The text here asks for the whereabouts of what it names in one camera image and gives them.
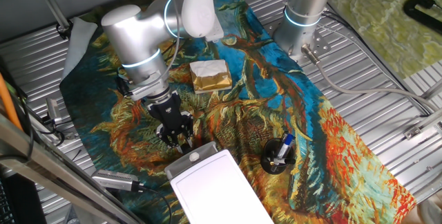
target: metal table surface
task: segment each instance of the metal table surface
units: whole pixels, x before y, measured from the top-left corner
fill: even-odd
[[[282,18],[286,0],[246,0],[267,31],[272,32]],[[342,25],[322,19],[320,24],[333,28],[347,37],[355,37]],[[354,43],[332,31],[318,28],[330,44],[331,52],[321,57],[324,69],[337,85],[344,88],[396,87],[368,50],[369,57]],[[0,56],[5,59],[18,85],[28,94],[30,107],[40,116],[46,114],[46,98],[56,99],[64,121],[70,119],[59,90],[61,74],[68,50],[68,41],[59,37],[51,26],[12,41],[0,44]],[[345,95],[330,89],[316,67],[299,60],[308,78],[328,97],[344,119],[361,136],[365,144],[383,164],[413,194],[425,197],[428,182],[442,172],[442,136],[435,128],[407,140],[403,133],[423,120],[422,113],[406,97],[393,93]],[[95,170],[71,123],[60,131],[73,132],[75,138],[59,148],[88,174]],[[439,182],[433,190],[440,188]],[[69,202],[38,186],[39,196],[48,223],[62,223]]]

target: patterned cloth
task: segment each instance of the patterned cloth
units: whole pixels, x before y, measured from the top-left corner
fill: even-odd
[[[121,0],[84,19],[98,22],[129,2],[145,8],[152,0]],[[413,196],[279,49],[244,0],[215,0],[215,8],[225,37],[216,44],[183,41],[169,78],[182,110],[195,117],[195,146],[215,140],[219,149],[228,149],[275,223],[400,223],[415,205]],[[172,39],[160,48],[165,52],[171,44]],[[164,53],[167,62],[173,51]],[[227,61],[230,91],[193,92],[189,62],[208,59]],[[155,136],[159,122],[141,102],[115,90],[119,66],[98,28],[83,59],[61,83],[69,114],[97,169],[135,174],[167,197],[173,223],[187,223],[164,173],[181,154]],[[284,131],[296,138],[296,164],[280,175],[266,174],[262,148]],[[147,223],[169,219],[155,195],[127,192],[122,198]]]

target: blue marker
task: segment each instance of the blue marker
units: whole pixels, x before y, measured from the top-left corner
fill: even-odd
[[[284,144],[282,144],[281,149],[279,150],[279,153],[276,156],[277,158],[279,158],[279,159],[285,158],[285,156],[289,153],[292,140],[293,140],[293,136],[289,133],[287,135],[285,135],[285,137],[282,138],[282,141],[284,141]]]

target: orange pole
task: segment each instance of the orange pole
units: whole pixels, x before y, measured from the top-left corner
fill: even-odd
[[[9,94],[8,87],[6,86],[6,82],[1,76],[0,73],[0,97],[3,100],[3,104],[5,105],[6,113],[8,114],[9,120],[20,130],[21,128],[19,116],[17,116],[17,112],[15,111],[14,103],[12,103],[11,95]]]

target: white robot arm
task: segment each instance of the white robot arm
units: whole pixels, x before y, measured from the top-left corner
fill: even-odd
[[[319,22],[327,0],[289,0],[284,18],[273,38],[294,60],[303,56],[301,47],[313,41],[316,24]]]
[[[158,45],[171,37],[177,42],[179,38],[204,37],[215,18],[213,0],[155,0],[145,12],[128,5],[102,19],[104,32],[129,78],[128,84],[117,78],[119,90],[132,100],[145,97],[149,113],[162,123],[157,136],[182,153],[192,147],[193,117],[180,112],[181,99],[167,83],[169,71]],[[183,147],[177,140],[181,133],[188,143]]]

